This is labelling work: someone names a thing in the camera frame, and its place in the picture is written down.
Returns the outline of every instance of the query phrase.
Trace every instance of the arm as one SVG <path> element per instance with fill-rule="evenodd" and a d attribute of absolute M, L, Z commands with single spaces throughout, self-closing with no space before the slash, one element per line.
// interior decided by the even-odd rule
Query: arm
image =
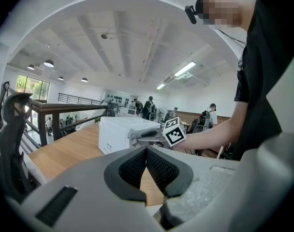
<path fill-rule="evenodd" d="M 240 135 L 248 104 L 237 102 L 231 118 L 209 131 L 187 135 L 186 140 L 175 145 L 179 149 L 206 149 L 227 145 Z"/>

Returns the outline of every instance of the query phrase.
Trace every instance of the ceiling light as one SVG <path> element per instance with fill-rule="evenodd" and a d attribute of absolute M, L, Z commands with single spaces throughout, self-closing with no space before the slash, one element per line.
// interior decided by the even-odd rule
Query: ceiling light
<path fill-rule="evenodd" d="M 53 68 L 55 65 L 54 65 L 54 62 L 51 60 L 51 59 L 48 59 L 44 62 L 44 65 L 48 66 L 48 67 L 51 67 Z"/>
<path fill-rule="evenodd" d="M 35 69 L 35 68 L 34 68 L 34 64 L 29 64 L 28 69 L 30 69 L 30 70 L 34 70 L 34 69 Z"/>
<path fill-rule="evenodd" d="M 161 89 L 162 87 L 164 87 L 165 84 L 161 84 L 160 86 L 158 86 L 156 89 Z"/>
<path fill-rule="evenodd" d="M 182 68 L 181 70 L 179 70 L 175 74 L 175 76 L 180 76 L 182 73 L 186 72 L 188 69 L 192 68 L 195 65 L 196 65 L 196 63 L 194 63 L 194 62 L 189 63 L 187 66 L 185 66 L 184 68 Z"/>

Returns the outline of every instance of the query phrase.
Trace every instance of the gray plastic surface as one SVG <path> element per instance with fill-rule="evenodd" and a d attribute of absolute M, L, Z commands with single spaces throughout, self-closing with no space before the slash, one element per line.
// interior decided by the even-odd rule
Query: gray plastic surface
<path fill-rule="evenodd" d="M 241 162 L 155 148 L 185 162 L 194 171 L 188 190 L 181 197 L 166 200 L 169 212 L 185 221 L 171 230 L 174 232 L 255 231 L 294 183 L 293 134 L 283 133 L 267 140 L 258 150 L 246 151 Z M 25 215 L 37 214 L 64 185 L 69 185 L 78 192 L 55 223 L 55 231 L 163 231 L 149 216 L 144 203 L 121 200 L 105 185 L 105 167 L 132 150 L 71 167 L 26 198 L 22 204 Z"/>

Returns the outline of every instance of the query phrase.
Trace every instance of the wooden counter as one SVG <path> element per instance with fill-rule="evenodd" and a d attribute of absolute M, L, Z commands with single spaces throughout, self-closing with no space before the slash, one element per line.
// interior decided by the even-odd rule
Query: wooden counter
<path fill-rule="evenodd" d="M 55 178 L 83 160 L 104 155 L 98 148 L 98 134 L 96 123 L 30 153 L 29 157 L 44 175 Z M 147 195 L 148 206 L 163 203 L 164 196 L 147 169 L 142 175 L 140 189 Z"/>

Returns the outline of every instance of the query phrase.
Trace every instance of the floor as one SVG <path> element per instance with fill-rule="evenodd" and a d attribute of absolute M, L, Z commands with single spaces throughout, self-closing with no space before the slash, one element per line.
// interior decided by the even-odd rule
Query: floor
<path fill-rule="evenodd" d="M 28 134 L 29 134 L 29 136 L 30 136 L 31 138 L 34 139 L 35 142 L 37 142 L 38 144 L 41 143 L 40 136 L 39 136 L 39 134 L 37 134 L 35 131 L 29 131 Z M 53 138 L 52 138 L 52 136 L 48 136 L 48 133 L 47 133 L 47 132 L 46 132 L 46 138 L 47 138 L 47 143 L 48 143 L 48 144 L 51 144 L 51 143 L 53 142 Z"/>

